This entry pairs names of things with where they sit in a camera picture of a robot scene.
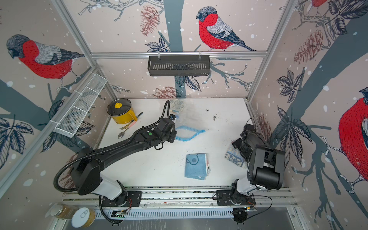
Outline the blue folded towel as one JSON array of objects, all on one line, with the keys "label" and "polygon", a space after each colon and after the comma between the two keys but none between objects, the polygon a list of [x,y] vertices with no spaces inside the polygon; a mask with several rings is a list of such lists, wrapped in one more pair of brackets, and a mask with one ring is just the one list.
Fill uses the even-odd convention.
[{"label": "blue folded towel", "polygon": [[186,156],[185,178],[205,180],[210,173],[206,153],[192,153]]}]

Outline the glass jar amber content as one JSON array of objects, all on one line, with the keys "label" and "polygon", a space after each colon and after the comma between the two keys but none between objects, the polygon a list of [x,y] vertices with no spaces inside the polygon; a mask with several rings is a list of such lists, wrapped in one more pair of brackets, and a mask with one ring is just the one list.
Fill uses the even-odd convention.
[{"label": "glass jar amber content", "polygon": [[76,206],[65,205],[61,203],[54,204],[49,211],[45,214],[45,217],[56,217],[59,219],[72,219],[74,214],[79,208]]}]

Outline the white mesh wall basket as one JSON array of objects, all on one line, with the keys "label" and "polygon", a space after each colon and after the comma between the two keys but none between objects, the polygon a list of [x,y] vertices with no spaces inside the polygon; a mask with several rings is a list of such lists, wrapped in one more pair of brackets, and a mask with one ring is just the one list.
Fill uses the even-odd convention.
[{"label": "white mesh wall basket", "polygon": [[53,131],[67,138],[76,135],[106,83],[106,78],[91,72],[73,94],[71,105],[67,106],[67,112],[63,114],[60,121],[56,122]]}]

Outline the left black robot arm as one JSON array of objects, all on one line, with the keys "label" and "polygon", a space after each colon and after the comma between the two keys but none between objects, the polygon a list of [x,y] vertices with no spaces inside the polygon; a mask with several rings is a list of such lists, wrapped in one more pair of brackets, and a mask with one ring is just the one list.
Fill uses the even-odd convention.
[{"label": "left black robot arm", "polygon": [[136,152],[155,148],[161,150],[164,142],[173,143],[177,134],[175,115],[160,118],[157,124],[137,130],[130,139],[114,145],[84,152],[72,166],[71,177],[79,195],[90,193],[110,200],[125,199],[125,188],[118,180],[101,176],[101,171]]}]

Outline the clear vacuum bag blue zip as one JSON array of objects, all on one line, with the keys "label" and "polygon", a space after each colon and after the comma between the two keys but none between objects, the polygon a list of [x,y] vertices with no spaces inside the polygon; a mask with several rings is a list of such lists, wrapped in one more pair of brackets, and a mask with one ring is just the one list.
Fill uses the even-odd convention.
[{"label": "clear vacuum bag blue zip", "polygon": [[175,139],[177,141],[189,142],[214,129],[207,99],[182,100],[184,100],[186,107],[179,115],[173,114],[176,116],[175,129],[177,134]]}]

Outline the yellow pot with lid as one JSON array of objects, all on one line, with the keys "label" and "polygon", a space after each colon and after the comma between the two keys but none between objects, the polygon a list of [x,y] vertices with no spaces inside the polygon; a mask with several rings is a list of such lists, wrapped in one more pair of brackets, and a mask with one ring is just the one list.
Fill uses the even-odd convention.
[{"label": "yellow pot with lid", "polygon": [[132,102],[128,99],[116,99],[112,101],[106,109],[108,115],[120,125],[128,124],[129,122],[137,121],[138,118],[133,110]]}]

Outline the pink handled fork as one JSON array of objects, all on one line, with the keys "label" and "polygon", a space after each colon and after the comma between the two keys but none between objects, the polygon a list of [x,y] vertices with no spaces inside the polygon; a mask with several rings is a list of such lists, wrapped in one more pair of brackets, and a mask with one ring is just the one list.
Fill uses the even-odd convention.
[{"label": "pink handled fork", "polygon": [[135,122],[135,120],[131,120],[128,124],[126,124],[125,126],[121,127],[120,129],[123,130],[123,129],[128,128],[133,122]]}]

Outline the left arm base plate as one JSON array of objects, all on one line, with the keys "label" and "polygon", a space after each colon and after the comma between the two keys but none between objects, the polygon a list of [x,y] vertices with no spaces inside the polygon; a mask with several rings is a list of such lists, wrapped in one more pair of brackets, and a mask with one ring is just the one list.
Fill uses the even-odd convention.
[{"label": "left arm base plate", "polygon": [[102,198],[103,207],[139,207],[142,197],[141,191],[125,191],[116,199]]}]

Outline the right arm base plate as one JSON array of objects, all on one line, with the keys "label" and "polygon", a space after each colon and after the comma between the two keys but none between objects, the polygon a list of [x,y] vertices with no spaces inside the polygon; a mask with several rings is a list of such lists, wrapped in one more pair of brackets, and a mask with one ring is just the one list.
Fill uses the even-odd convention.
[{"label": "right arm base plate", "polygon": [[251,195],[243,195],[237,191],[217,190],[216,202],[218,206],[255,206],[255,198]]}]

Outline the tin can white lid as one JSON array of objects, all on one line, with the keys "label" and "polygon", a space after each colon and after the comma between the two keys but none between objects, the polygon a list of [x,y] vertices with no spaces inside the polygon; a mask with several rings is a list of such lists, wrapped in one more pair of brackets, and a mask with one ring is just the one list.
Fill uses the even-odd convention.
[{"label": "tin can white lid", "polygon": [[78,209],[71,220],[71,225],[75,228],[87,228],[93,224],[96,212],[89,208]]}]

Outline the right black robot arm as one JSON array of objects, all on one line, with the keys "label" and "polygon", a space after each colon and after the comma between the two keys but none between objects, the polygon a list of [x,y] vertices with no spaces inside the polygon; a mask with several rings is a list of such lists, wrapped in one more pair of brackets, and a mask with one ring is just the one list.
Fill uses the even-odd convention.
[{"label": "right black robot arm", "polygon": [[247,176],[232,184],[230,196],[234,203],[242,203],[255,190],[279,190],[282,187],[285,154],[270,148],[254,125],[246,124],[241,137],[232,145],[247,163]]}]

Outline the metal spoon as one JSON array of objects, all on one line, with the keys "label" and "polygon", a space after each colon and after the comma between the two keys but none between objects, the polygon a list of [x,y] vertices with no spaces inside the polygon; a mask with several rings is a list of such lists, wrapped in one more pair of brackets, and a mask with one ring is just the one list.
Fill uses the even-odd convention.
[{"label": "metal spoon", "polygon": [[119,134],[118,134],[118,139],[120,138],[123,138],[125,132],[128,130],[129,128],[127,127],[126,129],[124,129],[123,131],[121,131]]}]

